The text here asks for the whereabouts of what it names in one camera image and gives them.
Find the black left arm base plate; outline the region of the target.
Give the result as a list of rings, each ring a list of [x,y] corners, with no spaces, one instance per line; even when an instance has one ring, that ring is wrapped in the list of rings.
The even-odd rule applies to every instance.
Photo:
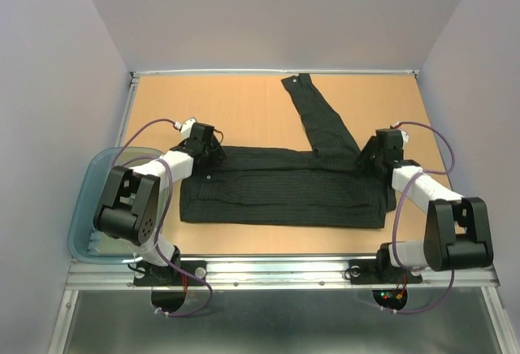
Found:
[[[136,287],[180,287],[183,285],[181,275],[169,266],[151,265],[145,261],[127,264],[134,273],[133,285]],[[207,263],[203,260],[182,260],[180,267],[190,274],[197,270],[206,270]]]

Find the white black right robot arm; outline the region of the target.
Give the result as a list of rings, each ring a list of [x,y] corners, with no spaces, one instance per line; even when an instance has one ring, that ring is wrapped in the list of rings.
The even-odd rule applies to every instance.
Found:
[[[489,267],[493,263],[494,251],[485,201],[446,188],[431,177],[434,171],[404,158],[408,140],[407,132],[399,123],[378,129],[357,160],[361,170],[378,176],[394,192],[401,194],[396,203],[392,241],[382,244],[376,253],[376,276],[383,281],[392,281],[407,270]],[[397,240],[405,199],[412,201],[426,215],[422,240]]]

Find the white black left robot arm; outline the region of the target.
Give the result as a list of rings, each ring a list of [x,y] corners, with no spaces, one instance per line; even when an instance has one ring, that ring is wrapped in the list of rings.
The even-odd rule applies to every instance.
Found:
[[[180,274],[179,249],[162,236],[174,183],[226,158],[223,133],[191,118],[170,121],[182,141],[139,166],[111,166],[93,216],[93,227],[115,240],[124,240],[141,260],[153,266],[161,283],[174,283]]]

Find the black pinstriped long sleeve shirt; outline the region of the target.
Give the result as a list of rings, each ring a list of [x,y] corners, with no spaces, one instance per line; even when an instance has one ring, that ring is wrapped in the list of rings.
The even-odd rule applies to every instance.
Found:
[[[356,164],[361,150],[310,75],[281,81],[309,151],[227,146],[226,158],[182,181],[180,218],[238,223],[380,229],[395,192]]]

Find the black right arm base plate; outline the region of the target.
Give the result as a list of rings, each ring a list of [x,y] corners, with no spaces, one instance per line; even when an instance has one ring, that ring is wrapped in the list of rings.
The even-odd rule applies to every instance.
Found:
[[[408,270],[393,265],[383,265],[375,259],[350,260],[344,276],[353,285],[419,284],[423,282],[421,275],[414,276]]]

